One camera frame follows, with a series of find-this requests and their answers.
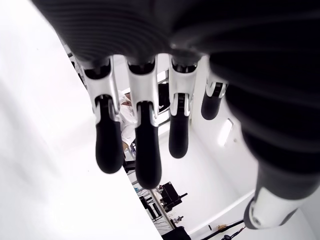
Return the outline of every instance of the black equipment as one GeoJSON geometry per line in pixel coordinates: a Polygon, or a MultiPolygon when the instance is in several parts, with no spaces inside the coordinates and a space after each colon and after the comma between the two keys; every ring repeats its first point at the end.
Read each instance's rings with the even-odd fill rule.
{"type": "Polygon", "coordinates": [[[162,174],[155,122],[157,54],[171,55],[169,150],[175,158],[188,150],[197,65],[208,55],[202,115],[209,120],[217,115],[228,85],[227,104],[259,162],[245,225],[266,229],[285,224],[319,187],[320,1],[33,2],[83,68],[96,115],[96,161],[103,172],[115,173],[123,164],[112,56],[127,59],[138,120],[136,175],[142,187],[152,189],[162,174]]]}
{"type": "Polygon", "coordinates": [[[173,207],[182,203],[182,198],[187,196],[188,193],[185,193],[181,196],[178,195],[174,186],[171,182],[168,182],[164,185],[160,185],[159,189],[161,190],[162,199],[160,199],[161,204],[163,204],[163,208],[166,213],[170,212],[173,207]]]}

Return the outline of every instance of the person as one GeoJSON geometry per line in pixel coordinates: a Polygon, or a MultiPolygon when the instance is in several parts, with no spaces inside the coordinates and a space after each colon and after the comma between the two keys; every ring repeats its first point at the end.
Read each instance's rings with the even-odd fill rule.
{"type": "Polygon", "coordinates": [[[130,93],[122,93],[118,90],[118,97],[120,103],[120,129],[122,148],[125,151],[135,140],[137,119],[134,116],[134,109],[132,107],[130,93]]]}
{"type": "MultiPolygon", "coordinates": [[[[169,84],[161,83],[158,85],[159,93],[159,111],[165,110],[170,106],[169,101],[169,84]]],[[[122,93],[118,90],[118,97],[120,103],[120,129],[122,148],[125,151],[136,139],[136,124],[137,119],[134,116],[134,109],[132,107],[130,93],[122,93]]]]}

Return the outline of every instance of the ceiling light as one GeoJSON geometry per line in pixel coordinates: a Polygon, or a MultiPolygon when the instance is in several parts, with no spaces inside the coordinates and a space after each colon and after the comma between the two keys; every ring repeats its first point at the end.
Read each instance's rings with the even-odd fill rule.
{"type": "Polygon", "coordinates": [[[218,144],[221,147],[223,147],[226,144],[233,125],[234,123],[229,118],[225,121],[218,137],[218,144]]]}

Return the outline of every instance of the white lab coat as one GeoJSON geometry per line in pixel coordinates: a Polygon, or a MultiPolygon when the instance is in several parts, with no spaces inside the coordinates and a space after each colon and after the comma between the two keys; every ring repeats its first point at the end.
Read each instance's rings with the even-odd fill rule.
{"type": "Polygon", "coordinates": [[[121,91],[118,91],[119,103],[120,103],[120,128],[121,128],[121,139],[128,146],[136,138],[135,128],[137,125],[137,119],[134,116],[134,109],[132,106],[122,105],[124,102],[131,102],[126,95],[121,91]]]}

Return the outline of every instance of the black cable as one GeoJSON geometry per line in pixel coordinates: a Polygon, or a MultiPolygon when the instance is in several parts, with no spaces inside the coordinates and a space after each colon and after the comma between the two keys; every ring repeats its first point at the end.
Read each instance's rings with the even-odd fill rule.
{"type": "Polygon", "coordinates": [[[166,221],[162,221],[162,222],[154,223],[154,225],[156,225],[156,224],[163,224],[163,223],[166,223],[166,221]]]}
{"type": "Polygon", "coordinates": [[[210,234],[209,236],[206,236],[205,238],[203,238],[203,239],[201,239],[201,240],[209,240],[210,238],[214,237],[215,235],[218,235],[218,234],[220,234],[220,233],[223,233],[223,232],[227,231],[227,230],[230,229],[230,228],[233,228],[233,227],[235,227],[235,226],[237,226],[237,225],[239,225],[239,224],[242,224],[243,222],[244,222],[244,220],[237,221],[237,222],[235,222],[234,224],[231,224],[231,225],[229,225],[229,226],[226,226],[225,228],[220,229],[220,230],[218,230],[218,231],[215,231],[214,233],[210,234]]]}
{"type": "Polygon", "coordinates": [[[229,240],[229,239],[233,239],[235,236],[237,236],[239,233],[241,233],[246,227],[241,228],[239,231],[235,232],[234,234],[232,234],[231,236],[229,235],[224,235],[224,237],[221,240],[229,240]]]}
{"type": "Polygon", "coordinates": [[[160,219],[162,219],[164,216],[160,216],[160,217],[158,217],[158,219],[157,218],[155,218],[155,220],[154,221],[152,221],[153,223],[155,223],[156,221],[159,221],[160,219]]]}

